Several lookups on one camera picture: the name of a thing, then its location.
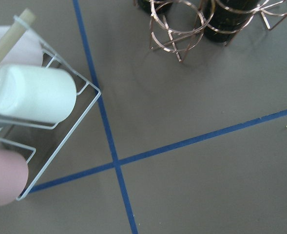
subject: white cup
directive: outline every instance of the white cup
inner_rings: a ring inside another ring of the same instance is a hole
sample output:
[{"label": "white cup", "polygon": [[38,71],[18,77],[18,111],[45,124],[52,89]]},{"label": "white cup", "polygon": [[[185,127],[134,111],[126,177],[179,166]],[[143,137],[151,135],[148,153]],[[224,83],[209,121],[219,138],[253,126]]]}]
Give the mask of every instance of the white cup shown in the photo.
[{"label": "white cup", "polygon": [[0,66],[0,115],[59,123],[72,112],[76,85],[56,68],[7,64]]},{"label": "white cup", "polygon": [[[0,26],[0,39],[9,28],[10,26]],[[26,31],[0,64],[16,63],[41,66],[42,61],[43,52],[38,37],[31,31]]]}]

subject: gray floor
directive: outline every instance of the gray floor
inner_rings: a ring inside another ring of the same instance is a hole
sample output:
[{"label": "gray floor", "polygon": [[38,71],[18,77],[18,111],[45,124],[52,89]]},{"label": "gray floor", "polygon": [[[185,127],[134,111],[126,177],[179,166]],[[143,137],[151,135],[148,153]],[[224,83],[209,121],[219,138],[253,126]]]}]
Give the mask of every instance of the gray floor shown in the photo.
[{"label": "gray floor", "polygon": [[25,7],[91,79],[81,13],[103,94],[37,185],[58,182],[0,207],[0,233],[287,234],[287,20],[180,64],[131,0],[0,0],[0,25]]}]

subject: pink cup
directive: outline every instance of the pink cup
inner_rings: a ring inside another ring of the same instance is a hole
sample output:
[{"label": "pink cup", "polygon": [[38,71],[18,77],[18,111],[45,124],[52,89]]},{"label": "pink cup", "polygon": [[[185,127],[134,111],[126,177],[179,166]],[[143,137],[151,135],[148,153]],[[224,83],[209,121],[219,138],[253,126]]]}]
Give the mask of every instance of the pink cup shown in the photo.
[{"label": "pink cup", "polygon": [[0,206],[14,201],[25,188],[28,166],[16,152],[0,150]]}]

